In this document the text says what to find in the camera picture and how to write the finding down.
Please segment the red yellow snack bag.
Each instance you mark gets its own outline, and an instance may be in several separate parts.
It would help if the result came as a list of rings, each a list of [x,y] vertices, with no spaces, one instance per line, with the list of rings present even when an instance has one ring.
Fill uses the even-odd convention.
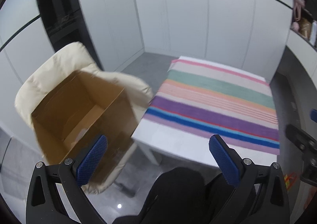
[[[286,190],[290,190],[292,186],[294,185],[295,181],[297,180],[297,174],[292,172],[290,174],[284,175],[284,182],[286,185]]]

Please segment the person's black trousers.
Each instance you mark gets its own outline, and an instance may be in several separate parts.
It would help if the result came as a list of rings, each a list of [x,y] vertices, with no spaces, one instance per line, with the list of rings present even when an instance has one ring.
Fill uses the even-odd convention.
[[[115,223],[248,223],[255,198],[257,171],[245,169],[238,187],[223,174],[205,184],[195,170],[177,167],[160,175],[138,215],[121,216]]]

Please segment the white bottle on shelf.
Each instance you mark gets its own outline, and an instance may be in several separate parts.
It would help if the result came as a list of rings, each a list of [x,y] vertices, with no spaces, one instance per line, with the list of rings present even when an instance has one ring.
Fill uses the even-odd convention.
[[[312,46],[315,46],[317,36],[317,21],[314,20],[311,26],[309,42]]]

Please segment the brown patterned handbag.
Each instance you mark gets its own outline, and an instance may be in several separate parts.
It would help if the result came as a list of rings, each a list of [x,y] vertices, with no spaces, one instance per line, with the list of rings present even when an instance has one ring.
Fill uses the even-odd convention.
[[[305,38],[305,39],[309,39],[310,38],[310,32],[311,32],[311,28],[312,28],[312,22],[305,18],[305,17],[301,17],[300,21],[298,21],[299,23],[299,33]]]

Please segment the brown cardboard box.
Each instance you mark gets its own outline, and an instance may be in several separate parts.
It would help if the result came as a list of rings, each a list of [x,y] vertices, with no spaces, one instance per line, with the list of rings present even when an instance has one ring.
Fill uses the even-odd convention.
[[[49,164],[74,158],[96,135],[107,150],[93,182],[103,182],[133,144],[137,127],[124,87],[93,74],[74,71],[49,92],[31,114],[36,138]]]

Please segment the striped colourful table mat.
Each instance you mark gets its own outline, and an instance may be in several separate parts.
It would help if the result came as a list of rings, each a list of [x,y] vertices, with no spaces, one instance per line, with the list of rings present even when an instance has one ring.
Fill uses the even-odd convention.
[[[234,67],[180,57],[154,96],[145,119],[196,136],[279,155],[278,119],[264,78]]]

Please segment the pink plush toy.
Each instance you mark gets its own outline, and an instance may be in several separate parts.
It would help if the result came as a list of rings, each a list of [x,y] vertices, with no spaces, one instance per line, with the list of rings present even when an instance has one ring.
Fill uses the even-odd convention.
[[[299,32],[300,25],[299,21],[301,19],[301,10],[305,7],[305,0],[294,0],[293,6],[293,21],[291,25],[291,29]]]

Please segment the cream padded chair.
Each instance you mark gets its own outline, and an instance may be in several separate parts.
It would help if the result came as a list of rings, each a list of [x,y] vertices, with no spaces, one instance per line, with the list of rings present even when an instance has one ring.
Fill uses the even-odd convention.
[[[100,194],[136,150],[131,136],[152,98],[142,79],[102,71],[86,47],[73,42],[23,83],[14,106],[51,165],[74,158],[98,134],[107,138],[106,153],[82,187],[87,194]]]

